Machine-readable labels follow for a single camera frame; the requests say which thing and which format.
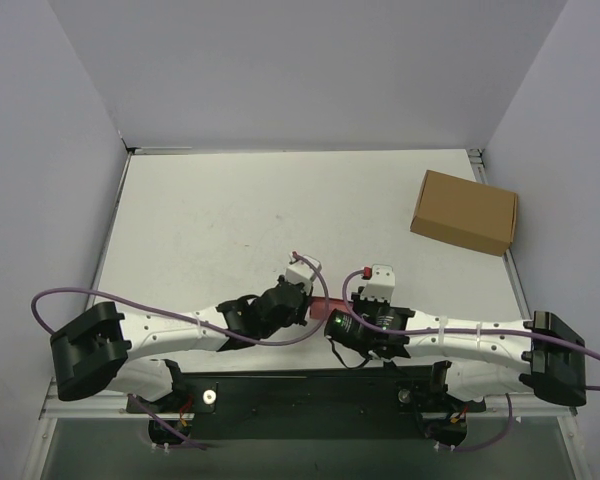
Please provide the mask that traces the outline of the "pink paper box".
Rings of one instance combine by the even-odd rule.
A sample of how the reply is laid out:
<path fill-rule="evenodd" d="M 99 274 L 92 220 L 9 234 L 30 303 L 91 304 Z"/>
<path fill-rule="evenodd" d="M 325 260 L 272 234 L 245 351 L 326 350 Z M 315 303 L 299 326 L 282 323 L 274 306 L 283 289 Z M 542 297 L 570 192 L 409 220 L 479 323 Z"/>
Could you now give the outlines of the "pink paper box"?
<path fill-rule="evenodd" d="M 347 312 L 340 299 L 314 296 L 309 307 L 309 317 L 314 320 L 322 320 L 324 316 L 329 317 L 334 310 Z"/>

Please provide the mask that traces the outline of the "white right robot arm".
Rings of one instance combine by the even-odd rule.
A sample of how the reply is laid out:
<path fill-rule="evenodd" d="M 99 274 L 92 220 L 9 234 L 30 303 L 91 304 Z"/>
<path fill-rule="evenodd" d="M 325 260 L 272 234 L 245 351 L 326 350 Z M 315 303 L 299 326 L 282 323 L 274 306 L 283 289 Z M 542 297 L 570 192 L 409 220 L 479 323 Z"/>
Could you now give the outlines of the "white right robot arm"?
<path fill-rule="evenodd" d="M 448 360 L 434 386 L 461 402 L 532 393 L 556 405 L 586 403 L 584 339 L 557 315 L 480 322 L 366 301 L 353 295 L 335 310 L 325 335 L 365 359 L 436 357 Z"/>

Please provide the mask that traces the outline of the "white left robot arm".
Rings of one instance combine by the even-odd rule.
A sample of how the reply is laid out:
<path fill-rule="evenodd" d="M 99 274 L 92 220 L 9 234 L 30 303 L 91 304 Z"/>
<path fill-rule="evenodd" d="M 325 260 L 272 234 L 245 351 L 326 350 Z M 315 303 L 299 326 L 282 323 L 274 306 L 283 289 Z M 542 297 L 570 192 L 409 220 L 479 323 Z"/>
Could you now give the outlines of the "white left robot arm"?
<path fill-rule="evenodd" d="M 286 272 L 261 295 L 245 295 L 195 312 L 126 313 L 114 302 L 85 310 L 50 339 L 60 400 L 103 390 L 136 394 L 163 411 L 184 402 L 185 387 L 168 354 L 270 346 L 283 328 L 305 324 L 313 274 Z"/>

